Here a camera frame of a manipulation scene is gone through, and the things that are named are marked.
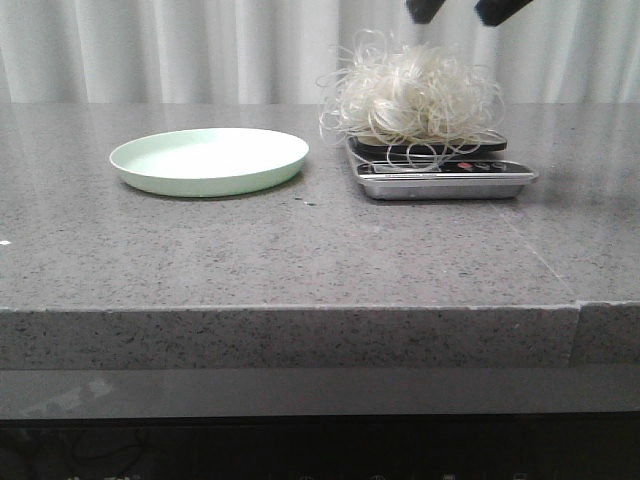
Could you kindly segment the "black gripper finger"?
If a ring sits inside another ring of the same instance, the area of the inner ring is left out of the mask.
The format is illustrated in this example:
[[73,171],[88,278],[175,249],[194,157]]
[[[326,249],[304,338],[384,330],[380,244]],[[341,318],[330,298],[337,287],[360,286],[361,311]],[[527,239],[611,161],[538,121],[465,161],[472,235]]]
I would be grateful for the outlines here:
[[444,3],[444,0],[406,0],[405,6],[414,24],[429,24]]
[[531,2],[532,0],[479,0],[475,11],[484,26],[497,27]]

